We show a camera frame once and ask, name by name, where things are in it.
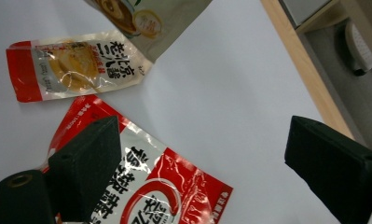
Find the black foam pad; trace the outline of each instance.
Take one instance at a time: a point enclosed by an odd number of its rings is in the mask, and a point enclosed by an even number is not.
[[[90,221],[121,160],[116,116],[91,123],[48,160],[48,182],[63,221]]]
[[[341,223],[372,212],[372,151],[321,122],[294,116],[285,162]]]

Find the red and white package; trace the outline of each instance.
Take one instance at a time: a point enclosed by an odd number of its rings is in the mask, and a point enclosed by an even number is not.
[[[122,160],[90,223],[218,223],[232,187],[204,173],[95,95],[75,99],[50,152],[61,150],[94,120],[114,115]]]
[[[152,66],[117,30],[23,41],[6,53],[17,100],[24,103],[126,88]]]

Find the white table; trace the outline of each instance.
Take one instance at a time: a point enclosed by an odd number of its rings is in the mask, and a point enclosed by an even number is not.
[[[18,103],[6,47],[114,26],[82,0],[0,1],[0,180],[40,165],[74,99]],[[214,0],[113,108],[234,188],[221,223],[338,223],[284,164],[293,115],[321,117],[256,0]]]

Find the snack bag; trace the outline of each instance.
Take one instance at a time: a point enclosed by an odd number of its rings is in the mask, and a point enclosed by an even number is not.
[[[7,49],[20,102],[119,90],[138,84],[152,63],[212,0],[86,0],[119,29],[23,41]]]
[[[232,187],[198,169],[95,95],[77,97],[50,144],[50,154],[96,119],[116,115],[122,160],[90,223],[218,223]]]
[[[117,30],[15,43],[7,62],[20,102],[122,89],[138,84],[152,66]]]

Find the wooden edge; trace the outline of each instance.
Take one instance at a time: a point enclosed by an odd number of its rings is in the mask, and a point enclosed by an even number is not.
[[[261,3],[293,60],[324,123],[349,138],[354,139],[346,121],[340,114],[337,105],[334,103],[333,98],[311,61],[310,56],[299,40],[291,22],[288,20],[279,0],[261,0]]]

